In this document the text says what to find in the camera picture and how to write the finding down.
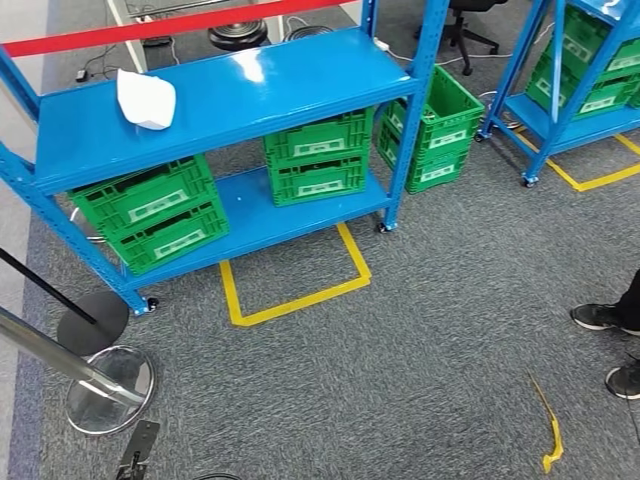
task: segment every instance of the black stand base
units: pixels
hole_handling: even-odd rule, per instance
[[[94,355],[113,345],[129,323],[129,306],[113,292],[82,297],[78,306],[97,321],[91,325],[71,310],[58,324],[58,343],[75,355]]]

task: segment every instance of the shelf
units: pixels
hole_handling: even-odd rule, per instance
[[[505,106],[540,141],[547,138],[549,118],[546,111],[524,93],[508,97]],[[586,145],[640,126],[640,110],[625,107],[622,110],[574,120],[553,145],[549,155]]]
[[[166,130],[127,122],[115,81],[43,97],[36,186],[66,191],[382,103],[418,85],[357,28],[151,74],[176,88],[174,123]]]
[[[362,193],[287,207],[273,204],[266,168],[221,178],[216,184],[229,217],[229,235],[143,275],[128,273],[127,287],[136,289],[161,282],[366,215],[391,203],[371,172],[368,172],[366,190]]]

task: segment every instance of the yellow floor tape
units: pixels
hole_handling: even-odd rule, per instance
[[[521,132],[523,132],[525,130],[526,130],[526,129],[524,128],[524,127],[520,127],[520,128],[515,130],[515,133],[520,140],[522,140],[524,143],[525,143],[526,145],[533,149],[534,151],[537,152],[538,149],[536,148],[535,145],[532,144],[531,142],[530,142],[529,140],[526,139],[525,137],[524,137],[523,135],[521,134]],[[617,133],[617,134],[614,135],[614,138],[615,138],[616,140],[617,140],[617,141],[622,143],[623,145],[629,148],[629,150],[631,150],[633,153],[635,153],[637,155],[640,155],[640,146],[638,146],[638,145],[632,142],[631,140],[625,137],[624,135],[620,135],[619,133]],[[594,188],[602,187],[602,186],[605,186],[605,185],[609,185],[609,184],[611,184],[611,183],[618,182],[618,181],[620,181],[620,180],[624,180],[625,178],[629,178],[629,177],[631,177],[632,175],[635,175],[636,173],[640,173],[640,163],[638,163],[638,164],[632,165],[630,167],[624,168],[624,169],[622,169],[622,170],[620,170],[620,171],[617,171],[617,172],[614,172],[614,173],[610,173],[608,175],[603,175],[602,177],[594,178],[593,180],[588,180],[586,182],[578,182],[578,181],[572,178],[571,175],[565,172],[562,168],[561,168],[557,163],[552,160],[551,157],[546,159],[546,164],[549,165],[549,167],[551,167],[552,169],[553,169],[558,175],[560,175],[561,177],[562,177],[562,179],[564,179],[565,182],[567,182],[569,185],[571,185],[571,187],[573,187],[574,190],[577,190],[578,192],[586,192],[587,190],[592,190]]]
[[[358,270],[357,278],[291,302],[252,313],[245,317],[242,315],[242,311],[240,308],[240,301],[238,298],[238,290],[235,288],[233,273],[231,271],[231,264],[229,260],[224,260],[220,263],[220,267],[231,323],[240,327],[251,327],[369,285],[371,279],[371,272],[355,244],[355,241],[353,240],[351,232],[344,223],[339,223],[337,226],[346,250],[351,256],[352,260],[353,260],[356,270]]]

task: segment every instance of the black sneaker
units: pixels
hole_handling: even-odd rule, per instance
[[[614,395],[627,400],[640,399],[640,362],[618,367],[607,374],[607,388]]]
[[[622,324],[622,320],[616,313],[615,305],[598,305],[587,303],[571,310],[571,318],[578,325],[589,330],[607,330],[608,328],[620,328],[631,335],[640,336],[638,330],[629,330]]]

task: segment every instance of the round metal base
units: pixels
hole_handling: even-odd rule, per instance
[[[144,412],[155,390],[155,371],[144,353],[115,346],[100,352],[88,363],[122,387],[144,397],[131,408],[94,393],[74,381],[66,394],[66,418],[73,428],[88,435],[106,435],[128,427]]]
[[[75,355],[86,357],[115,343],[129,322],[129,307],[113,292],[82,297],[77,305],[98,323],[91,325],[67,310],[58,324],[58,343]]]

